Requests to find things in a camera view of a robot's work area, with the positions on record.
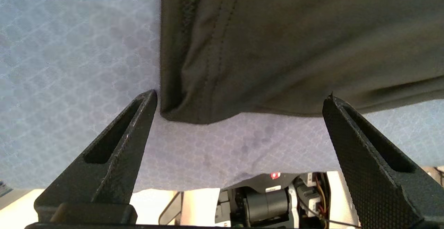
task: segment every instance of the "fabric seam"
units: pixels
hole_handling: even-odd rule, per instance
[[[236,10],[237,4],[238,4],[238,0],[234,0],[233,5],[230,10],[230,14],[228,14],[227,23],[225,24],[224,30],[222,31],[222,37],[221,37],[221,42],[220,42],[220,46],[219,46],[219,60],[218,60],[219,62],[217,64],[216,80],[214,82],[214,88],[213,88],[213,92],[211,93],[211,99],[210,99],[210,120],[213,120],[214,93],[216,92],[216,89],[219,85],[219,79],[220,79],[220,73],[221,73],[221,67],[222,67],[222,52],[223,52],[223,48],[224,48],[224,44],[225,44],[225,35],[227,34],[228,27],[231,24],[231,20],[232,20],[234,12]]]
[[[208,84],[208,78],[209,78],[209,74],[210,74],[210,50],[211,50],[211,47],[213,45],[214,33],[216,31],[216,26],[217,26],[217,23],[219,22],[219,18],[220,18],[221,12],[222,12],[223,1],[224,0],[220,1],[219,10],[218,10],[218,13],[217,13],[216,20],[214,21],[214,24],[213,24],[213,30],[211,31],[211,39],[210,39],[210,43],[209,43],[208,49],[207,49],[207,58],[206,58],[206,63],[205,63],[205,78],[204,78],[203,88],[202,88],[202,91],[201,91],[201,94],[200,94],[199,109],[198,109],[198,123],[201,123],[201,121],[202,121],[203,97],[204,97],[204,92],[206,90],[206,86]]]

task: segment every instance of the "orange wire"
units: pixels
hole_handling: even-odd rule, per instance
[[[321,185],[320,185],[320,183],[319,183],[319,180],[317,179],[317,175],[316,175],[316,186],[317,186],[317,189],[318,189],[318,191],[321,193],[321,195],[322,195],[322,205],[324,206],[324,213],[327,213],[327,204],[326,204],[326,200],[325,200],[325,194],[324,194],[324,191],[322,190],[322,188],[321,188]]]
[[[320,210],[321,213],[325,213],[325,212],[324,212],[324,209],[322,208],[321,205],[319,205],[319,210]]]

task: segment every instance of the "cloth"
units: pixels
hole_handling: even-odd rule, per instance
[[[132,98],[160,93],[160,8],[160,0],[0,0],[0,179],[46,188]],[[241,113],[193,125],[159,110],[135,191],[339,169],[321,117]],[[442,99],[365,117],[419,165],[443,165]]]
[[[444,97],[443,0],[162,0],[162,115],[319,116]]]

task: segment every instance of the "red light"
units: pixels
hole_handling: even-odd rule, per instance
[[[281,172],[273,172],[273,173],[270,174],[270,177],[271,177],[272,180],[276,180],[280,176],[281,176]]]

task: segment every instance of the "garment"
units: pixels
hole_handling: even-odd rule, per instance
[[[318,116],[444,96],[444,0],[162,0],[162,115]]]

